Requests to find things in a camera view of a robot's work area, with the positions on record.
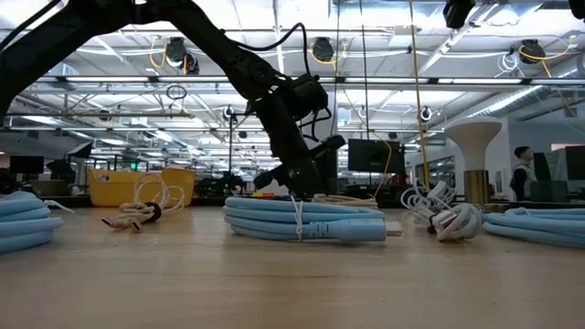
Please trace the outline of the silver ventilation duct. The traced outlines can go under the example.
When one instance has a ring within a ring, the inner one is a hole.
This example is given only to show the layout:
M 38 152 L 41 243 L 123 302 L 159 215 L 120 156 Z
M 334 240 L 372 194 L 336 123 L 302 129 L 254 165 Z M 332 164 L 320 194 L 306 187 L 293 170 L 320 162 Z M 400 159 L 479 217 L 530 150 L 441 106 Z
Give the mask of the silver ventilation duct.
M 522 89 L 499 93 L 479 102 L 462 114 L 463 118 L 499 117 L 543 101 L 561 86 L 585 85 L 585 53 L 549 70 L 551 78 L 526 78 Z

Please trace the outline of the person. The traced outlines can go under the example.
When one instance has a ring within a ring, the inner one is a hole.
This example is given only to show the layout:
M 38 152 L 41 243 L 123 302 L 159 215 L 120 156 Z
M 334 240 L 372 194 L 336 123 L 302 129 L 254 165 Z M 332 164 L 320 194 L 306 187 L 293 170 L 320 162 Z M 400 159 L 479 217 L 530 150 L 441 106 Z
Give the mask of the person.
M 514 150 L 517 164 L 512 170 L 509 186 L 515 194 L 516 201 L 527 201 L 530 198 L 530 187 L 536 176 L 533 173 L 533 152 L 529 146 L 518 146 Z

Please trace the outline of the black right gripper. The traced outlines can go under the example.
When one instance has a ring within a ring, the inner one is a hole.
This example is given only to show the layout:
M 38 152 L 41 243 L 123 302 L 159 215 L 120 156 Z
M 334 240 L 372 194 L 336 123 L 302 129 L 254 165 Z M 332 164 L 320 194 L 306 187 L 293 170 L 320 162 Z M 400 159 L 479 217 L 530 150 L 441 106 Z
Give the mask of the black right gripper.
M 448 28 L 462 28 L 474 7 L 474 0 L 447 0 L 442 10 L 446 26 Z

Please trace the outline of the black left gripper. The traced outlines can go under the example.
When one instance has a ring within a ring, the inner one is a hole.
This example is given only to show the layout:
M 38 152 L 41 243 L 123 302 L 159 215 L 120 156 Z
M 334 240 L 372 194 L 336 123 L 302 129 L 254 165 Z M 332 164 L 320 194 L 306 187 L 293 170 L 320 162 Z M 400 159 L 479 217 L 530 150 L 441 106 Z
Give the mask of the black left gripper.
M 312 196 L 318 192 L 337 192 L 337 151 L 346 144 L 341 135 L 326 138 L 312 150 L 308 148 L 296 120 L 293 99 L 277 92 L 250 101 L 250 112 L 260 119 L 270 140 L 271 155 L 281 164 L 253 179 L 257 189 L 275 182 L 288 195 Z

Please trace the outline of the black computer monitor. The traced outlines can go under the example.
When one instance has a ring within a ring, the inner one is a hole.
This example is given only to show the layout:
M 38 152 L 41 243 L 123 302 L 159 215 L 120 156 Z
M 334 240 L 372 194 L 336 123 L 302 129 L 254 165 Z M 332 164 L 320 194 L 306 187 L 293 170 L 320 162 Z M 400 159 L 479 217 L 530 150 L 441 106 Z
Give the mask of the black computer monitor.
M 585 180 L 585 145 L 565 148 L 568 180 Z
M 42 174 L 44 169 L 43 156 L 11 155 L 9 158 L 9 171 L 13 174 Z
M 405 147 L 398 142 L 349 139 L 347 167 L 358 172 L 404 173 Z

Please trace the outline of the white round puck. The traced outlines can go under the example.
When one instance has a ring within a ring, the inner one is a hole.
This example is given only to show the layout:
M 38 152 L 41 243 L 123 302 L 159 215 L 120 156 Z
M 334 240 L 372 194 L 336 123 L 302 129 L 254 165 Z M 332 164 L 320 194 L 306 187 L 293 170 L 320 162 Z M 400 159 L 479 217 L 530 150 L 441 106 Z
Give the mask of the white round puck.
M 445 129 L 446 136 L 458 145 L 463 154 L 466 203 L 485 204 L 489 200 L 489 174 L 485 169 L 485 152 L 501 129 L 502 123 L 492 117 L 460 119 Z

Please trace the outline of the black background rig frame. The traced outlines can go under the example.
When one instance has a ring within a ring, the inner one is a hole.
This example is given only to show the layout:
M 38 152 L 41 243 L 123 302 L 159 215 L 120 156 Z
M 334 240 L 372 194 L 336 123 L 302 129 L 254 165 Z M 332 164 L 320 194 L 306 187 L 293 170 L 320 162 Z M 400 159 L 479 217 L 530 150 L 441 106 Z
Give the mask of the black background rig frame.
M 228 163 L 229 163 L 229 175 L 232 175 L 232 159 L 233 159 L 233 151 L 234 151 L 234 145 L 233 145 L 233 134 L 235 132 L 236 129 L 236 123 L 235 121 L 239 118 L 242 117 L 242 120 L 239 121 L 239 124 L 244 123 L 249 115 L 246 114 L 245 112 L 243 113 L 237 113 L 237 112 L 232 112 L 229 115 L 229 159 L 228 159 Z

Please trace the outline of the yellow plastic basket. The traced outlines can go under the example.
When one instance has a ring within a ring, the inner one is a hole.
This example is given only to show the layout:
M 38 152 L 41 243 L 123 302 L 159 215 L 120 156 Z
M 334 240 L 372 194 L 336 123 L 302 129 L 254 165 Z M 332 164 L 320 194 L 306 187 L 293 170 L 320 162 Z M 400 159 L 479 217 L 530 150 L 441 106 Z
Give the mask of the yellow plastic basket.
M 190 205 L 196 184 L 197 174 L 180 168 L 166 168 L 160 172 L 129 172 L 89 169 L 87 178 L 90 190 L 90 201 L 94 207 L 118 207 L 124 203 L 134 201 L 134 188 L 137 184 L 144 184 L 139 197 L 140 200 L 152 201 L 161 191 L 158 184 L 162 180 L 169 189 L 170 200 L 166 208 L 174 206 L 181 193 L 184 192 L 183 203 Z

